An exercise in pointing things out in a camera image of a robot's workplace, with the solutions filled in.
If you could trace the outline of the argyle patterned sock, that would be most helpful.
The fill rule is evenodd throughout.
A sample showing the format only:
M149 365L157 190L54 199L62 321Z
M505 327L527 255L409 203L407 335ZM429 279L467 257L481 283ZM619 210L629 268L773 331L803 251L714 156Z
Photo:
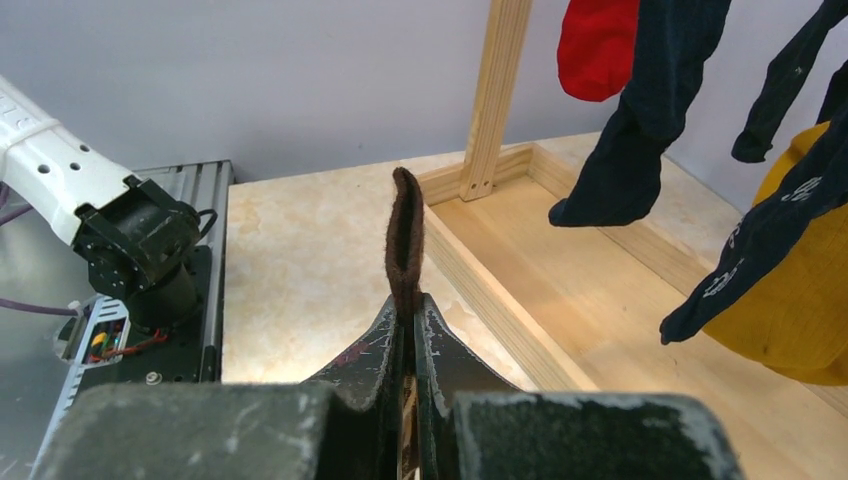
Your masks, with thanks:
M392 178L395 199L386 234L385 270L396 320L403 330L400 477L413 479L419 467L413 323L422 295L419 282L424 250L423 195L417 178L406 168L396 168Z

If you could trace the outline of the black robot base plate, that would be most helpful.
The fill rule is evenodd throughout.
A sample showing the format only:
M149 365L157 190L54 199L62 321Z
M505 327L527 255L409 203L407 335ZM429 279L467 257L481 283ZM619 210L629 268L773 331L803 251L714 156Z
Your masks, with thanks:
M185 299L175 313L160 303L128 310L116 299L96 300L74 357L79 367L75 387L83 391L110 383L202 383L220 378L218 344L206 336L220 313L220 302L212 298L219 286L212 250L195 248L180 278L192 283L197 297Z

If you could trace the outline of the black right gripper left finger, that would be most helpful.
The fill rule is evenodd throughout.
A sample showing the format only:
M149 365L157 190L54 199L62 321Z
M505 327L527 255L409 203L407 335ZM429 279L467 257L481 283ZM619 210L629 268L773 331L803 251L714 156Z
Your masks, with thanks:
M84 391L37 479L396 479L400 328L366 332L297 384L118 383Z

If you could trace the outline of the navy sock red cuff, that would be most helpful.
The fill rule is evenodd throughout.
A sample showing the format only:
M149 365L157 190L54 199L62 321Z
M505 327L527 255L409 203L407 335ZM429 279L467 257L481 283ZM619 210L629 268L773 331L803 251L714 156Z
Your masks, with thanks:
M660 324L663 345L683 342L770 273L816 218L847 203L847 106L728 236L714 271Z

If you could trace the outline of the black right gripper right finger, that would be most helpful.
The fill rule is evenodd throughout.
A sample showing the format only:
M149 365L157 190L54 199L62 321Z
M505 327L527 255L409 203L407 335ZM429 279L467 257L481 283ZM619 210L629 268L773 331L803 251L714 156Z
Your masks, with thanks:
M738 479L723 426L678 394L525 391L424 295L415 316L425 479Z

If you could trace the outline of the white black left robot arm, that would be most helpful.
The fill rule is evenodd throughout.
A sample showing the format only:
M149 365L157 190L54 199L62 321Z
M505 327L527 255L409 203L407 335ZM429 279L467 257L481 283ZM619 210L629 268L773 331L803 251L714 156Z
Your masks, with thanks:
M187 270L201 215L73 135L1 82L1 181L89 265L93 289L147 331L190 319L201 295Z

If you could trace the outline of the navy blue sock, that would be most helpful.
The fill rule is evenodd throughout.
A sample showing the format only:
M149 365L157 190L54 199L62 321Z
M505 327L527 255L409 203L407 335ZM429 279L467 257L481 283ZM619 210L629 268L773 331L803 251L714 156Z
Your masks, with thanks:
M625 226L661 190L661 157L683 133L721 39L727 1L643 1L632 74L570 194L549 211L556 227Z

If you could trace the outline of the mustard yellow sock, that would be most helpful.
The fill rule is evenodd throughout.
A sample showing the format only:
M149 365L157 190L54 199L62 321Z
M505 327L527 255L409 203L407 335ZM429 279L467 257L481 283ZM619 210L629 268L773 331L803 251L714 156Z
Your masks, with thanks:
M783 261L703 331L785 377L846 385L847 209L813 220Z

